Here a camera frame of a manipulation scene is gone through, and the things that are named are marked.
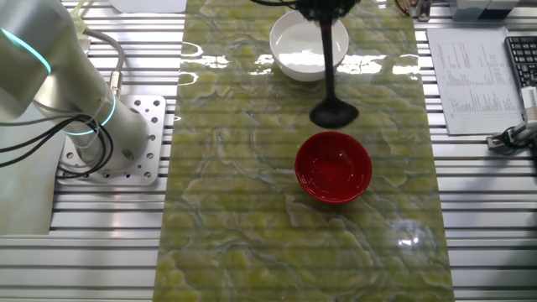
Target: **white object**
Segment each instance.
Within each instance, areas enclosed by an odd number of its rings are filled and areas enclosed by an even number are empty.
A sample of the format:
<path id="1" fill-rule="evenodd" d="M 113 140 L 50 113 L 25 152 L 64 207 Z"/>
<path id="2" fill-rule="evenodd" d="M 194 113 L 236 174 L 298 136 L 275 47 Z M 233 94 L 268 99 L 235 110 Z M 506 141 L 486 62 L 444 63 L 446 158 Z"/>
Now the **white object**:
<path id="1" fill-rule="evenodd" d="M 349 35 L 341 21 L 332 26 L 334 66 L 349 48 Z M 270 49 L 279 68 L 297 81 L 318 81 L 325 77 L 321 29 L 299 12 L 285 14 L 270 33 Z"/>
<path id="2" fill-rule="evenodd" d="M 449 134 L 502 133 L 522 122 L 507 29 L 428 29 Z"/>
<path id="3" fill-rule="evenodd" d="M 537 89 L 535 87 L 524 87 L 520 94 L 526 111 L 526 122 L 537 124 Z"/>
<path id="4" fill-rule="evenodd" d="M 43 115 L 30 105 L 23 116 L 11 122 L 33 121 Z M 0 148 L 17 145 L 53 127 L 43 122 L 23 127 L 1 127 Z M 46 235 L 50 229 L 56 167 L 64 146 L 60 132 L 25 160 L 0 169 L 0 235 Z M 35 144 L 0 154 L 0 162 L 21 156 Z"/>
<path id="5" fill-rule="evenodd" d="M 526 144 L 537 135 L 537 89 L 535 87 L 524 87 L 520 95 L 524 104 L 526 120 L 509 133 L 511 142 L 519 145 Z"/>
<path id="6" fill-rule="evenodd" d="M 449 0 L 451 16 L 455 20 L 477 20 L 491 0 Z"/>
<path id="7" fill-rule="evenodd" d="M 511 11 L 519 4 L 519 0 L 491 0 L 487 9 Z"/>
<path id="8" fill-rule="evenodd" d="M 122 13 L 183 13 L 186 0 L 108 0 Z"/>

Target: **marble surface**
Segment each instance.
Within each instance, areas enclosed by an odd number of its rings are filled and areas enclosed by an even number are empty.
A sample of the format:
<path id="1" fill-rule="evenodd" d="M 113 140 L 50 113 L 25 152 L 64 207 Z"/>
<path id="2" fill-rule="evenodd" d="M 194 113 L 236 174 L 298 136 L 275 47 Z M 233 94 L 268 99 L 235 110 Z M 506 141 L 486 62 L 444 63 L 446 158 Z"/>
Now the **marble surface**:
<path id="1" fill-rule="evenodd" d="M 342 132 L 370 153 L 373 179 L 328 206 L 293 171 L 323 131 L 308 114 L 324 84 L 274 64 L 284 13 L 188 2 L 154 301 L 452 301 L 412 20 L 373 0 L 342 20 L 337 93 L 361 111 Z"/>

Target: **metal base plate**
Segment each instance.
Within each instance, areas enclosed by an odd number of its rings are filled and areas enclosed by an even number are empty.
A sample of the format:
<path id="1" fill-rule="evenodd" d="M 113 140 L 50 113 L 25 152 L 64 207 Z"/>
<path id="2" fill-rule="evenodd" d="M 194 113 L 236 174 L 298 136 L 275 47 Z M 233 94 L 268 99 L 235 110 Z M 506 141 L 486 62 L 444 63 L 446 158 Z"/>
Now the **metal base plate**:
<path id="1" fill-rule="evenodd" d="M 122 96 L 122 102 L 128 107 L 136 109 L 148 121 L 148 146 L 142 156 L 126 169 L 106 173 L 96 172 L 85 178 L 58 180 L 58 182 L 62 185 L 75 186 L 140 186 L 151 185 L 157 180 L 164 134 L 166 100 L 162 96 Z M 89 169 L 87 167 L 73 168 L 77 165 L 85 166 L 86 163 L 76 154 L 75 145 L 69 137 L 65 139 L 60 162 L 68 164 L 67 169 L 74 172 L 84 172 Z M 63 172 L 58 170 L 56 175 L 63 175 Z"/>

